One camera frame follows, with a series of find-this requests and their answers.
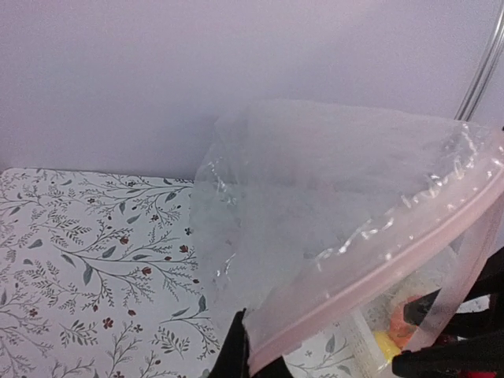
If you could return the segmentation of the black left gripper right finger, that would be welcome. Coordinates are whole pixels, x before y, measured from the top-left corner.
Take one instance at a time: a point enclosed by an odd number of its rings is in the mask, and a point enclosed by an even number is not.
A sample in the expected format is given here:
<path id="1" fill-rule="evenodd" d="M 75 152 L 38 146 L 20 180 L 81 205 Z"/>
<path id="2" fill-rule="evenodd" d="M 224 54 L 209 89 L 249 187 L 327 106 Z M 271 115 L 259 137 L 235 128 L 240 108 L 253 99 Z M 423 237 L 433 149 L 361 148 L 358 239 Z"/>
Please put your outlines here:
<path id="1" fill-rule="evenodd" d="M 486 310 L 453 315 L 440 341 L 394 357 L 392 373 L 397 377 L 502 377 L 502 249 L 488 258 L 465 300 L 484 296 L 489 298 Z"/>

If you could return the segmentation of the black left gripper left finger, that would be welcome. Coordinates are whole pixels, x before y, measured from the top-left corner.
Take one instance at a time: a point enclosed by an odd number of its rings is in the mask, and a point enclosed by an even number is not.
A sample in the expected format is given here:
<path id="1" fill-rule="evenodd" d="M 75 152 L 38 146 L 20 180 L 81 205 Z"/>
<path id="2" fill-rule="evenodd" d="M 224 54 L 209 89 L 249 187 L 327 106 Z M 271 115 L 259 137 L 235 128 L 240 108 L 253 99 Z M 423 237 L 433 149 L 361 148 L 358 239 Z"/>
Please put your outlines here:
<path id="1" fill-rule="evenodd" d="M 237 312 L 221 347 L 217 360 L 210 370 L 210 378 L 291 378 L 285 360 L 280 357 L 255 374 L 248 365 L 249 340 L 243 326 L 246 310 Z"/>

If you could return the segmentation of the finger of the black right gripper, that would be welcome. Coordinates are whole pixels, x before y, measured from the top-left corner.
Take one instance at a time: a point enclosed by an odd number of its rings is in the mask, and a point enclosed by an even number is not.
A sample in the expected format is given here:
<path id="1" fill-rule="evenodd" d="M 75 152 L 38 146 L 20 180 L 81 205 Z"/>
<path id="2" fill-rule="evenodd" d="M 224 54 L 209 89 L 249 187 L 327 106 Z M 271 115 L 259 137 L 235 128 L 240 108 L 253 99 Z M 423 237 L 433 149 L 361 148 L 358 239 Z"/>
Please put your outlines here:
<path id="1" fill-rule="evenodd" d="M 409 325 L 432 327 L 443 313 L 443 307 L 436 304 L 440 290 L 433 291 L 407 302 L 403 306 L 402 319 Z"/>

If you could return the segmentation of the orange toy pumpkin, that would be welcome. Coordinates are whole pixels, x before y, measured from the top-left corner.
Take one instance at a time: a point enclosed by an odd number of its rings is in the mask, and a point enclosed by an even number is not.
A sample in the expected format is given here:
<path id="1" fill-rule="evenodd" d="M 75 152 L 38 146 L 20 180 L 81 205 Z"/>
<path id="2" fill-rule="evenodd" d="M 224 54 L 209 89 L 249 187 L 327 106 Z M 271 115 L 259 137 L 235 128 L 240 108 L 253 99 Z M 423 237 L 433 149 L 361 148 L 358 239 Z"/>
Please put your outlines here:
<path id="1" fill-rule="evenodd" d="M 407 300 L 399 302 L 392 307 L 393 311 L 390 317 L 388 335 L 400 350 L 405 348 L 417 329 L 416 325 L 411 325 L 404 320 L 403 310 L 407 303 L 417 299 L 419 299 L 418 295 L 410 296 Z"/>

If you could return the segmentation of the white plastic basket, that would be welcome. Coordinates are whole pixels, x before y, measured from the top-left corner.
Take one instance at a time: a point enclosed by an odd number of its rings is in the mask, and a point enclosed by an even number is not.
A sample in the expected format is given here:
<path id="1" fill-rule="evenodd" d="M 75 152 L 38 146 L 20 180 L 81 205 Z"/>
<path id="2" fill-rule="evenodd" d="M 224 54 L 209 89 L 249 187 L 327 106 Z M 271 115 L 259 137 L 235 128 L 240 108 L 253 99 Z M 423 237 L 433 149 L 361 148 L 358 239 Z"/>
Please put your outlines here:
<path id="1" fill-rule="evenodd" d="M 394 377 L 387 361 L 360 310 L 346 317 L 341 327 L 363 377 Z"/>

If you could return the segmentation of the clear zip top bag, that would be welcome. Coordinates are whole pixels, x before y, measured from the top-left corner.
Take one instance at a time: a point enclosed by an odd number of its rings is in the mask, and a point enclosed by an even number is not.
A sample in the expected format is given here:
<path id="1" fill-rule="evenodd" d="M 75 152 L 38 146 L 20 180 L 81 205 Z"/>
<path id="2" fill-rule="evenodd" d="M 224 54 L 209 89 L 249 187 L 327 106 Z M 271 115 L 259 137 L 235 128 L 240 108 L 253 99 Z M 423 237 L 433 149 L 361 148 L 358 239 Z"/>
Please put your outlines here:
<path id="1" fill-rule="evenodd" d="M 440 290 L 432 346 L 494 253 L 503 132 L 461 120 L 301 100 L 217 119 L 190 226 L 218 335 L 245 309 L 251 373 L 363 377 L 342 321 L 388 334 L 392 307 Z"/>

